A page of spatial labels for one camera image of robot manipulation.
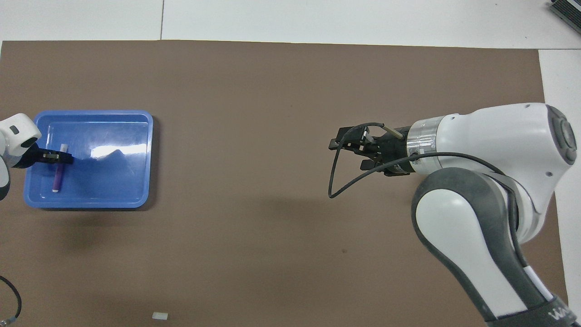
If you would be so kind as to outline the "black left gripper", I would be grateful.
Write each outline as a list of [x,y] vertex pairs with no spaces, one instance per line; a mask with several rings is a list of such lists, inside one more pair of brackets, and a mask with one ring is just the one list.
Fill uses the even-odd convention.
[[20,157],[17,162],[18,169],[27,169],[37,162],[43,162],[50,165],[71,165],[74,163],[74,157],[66,157],[67,153],[62,151],[45,151],[38,146],[31,146]]

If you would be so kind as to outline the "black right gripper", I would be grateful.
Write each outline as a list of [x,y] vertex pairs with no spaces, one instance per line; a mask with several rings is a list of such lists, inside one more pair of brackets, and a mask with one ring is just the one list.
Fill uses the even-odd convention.
[[[395,130],[403,135],[402,139],[397,139],[390,133],[384,133],[383,136],[371,136],[369,126],[351,126],[340,128],[336,138],[329,142],[329,150],[336,151],[339,148],[356,154],[369,154],[376,151],[380,154],[376,161],[365,159],[360,164],[360,170],[369,171],[391,161],[408,157],[407,153],[407,136],[410,128],[396,128]],[[411,163],[406,161],[386,168],[383,173],[385,176],[405,176],[413,173]]]

